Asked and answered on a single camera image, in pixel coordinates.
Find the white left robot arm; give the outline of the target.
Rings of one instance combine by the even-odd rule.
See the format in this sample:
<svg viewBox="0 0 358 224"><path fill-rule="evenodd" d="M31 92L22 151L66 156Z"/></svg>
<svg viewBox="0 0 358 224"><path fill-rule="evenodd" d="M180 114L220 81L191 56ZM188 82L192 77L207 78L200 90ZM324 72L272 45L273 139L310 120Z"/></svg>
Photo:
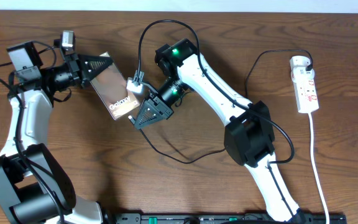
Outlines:
<svg viewBox="0 0 358 224"><path fill-rule="evenodd" d="M12 108L9 134L0 152L0 207L10 223L114 223L99 202L85 200L47 149L55 93L87 87L113 60L81 55L56 40L60 66L44 67L36 41L7 49L14 70L4 85Z"/></svg>

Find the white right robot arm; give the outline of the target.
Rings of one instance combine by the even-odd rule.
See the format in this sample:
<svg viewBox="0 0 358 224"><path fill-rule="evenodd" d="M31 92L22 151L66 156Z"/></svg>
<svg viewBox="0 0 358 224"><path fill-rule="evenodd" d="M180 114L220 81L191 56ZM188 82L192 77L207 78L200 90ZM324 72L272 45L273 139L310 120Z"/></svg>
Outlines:
<svg viewBox="0 0 358 224"><path fill-rule="evenodd" d="M268 107L252 103L233 90L209 67L188 39L157 49L155 63L167 76L165 83L147 96L131 122L142 129L173 114L172 104L192 89L209 104L222 121L224 147L244 166L262 194L268 215L278 222L304 223L304 213L291 197L278 169L273 142L275 125Z"/></svg>

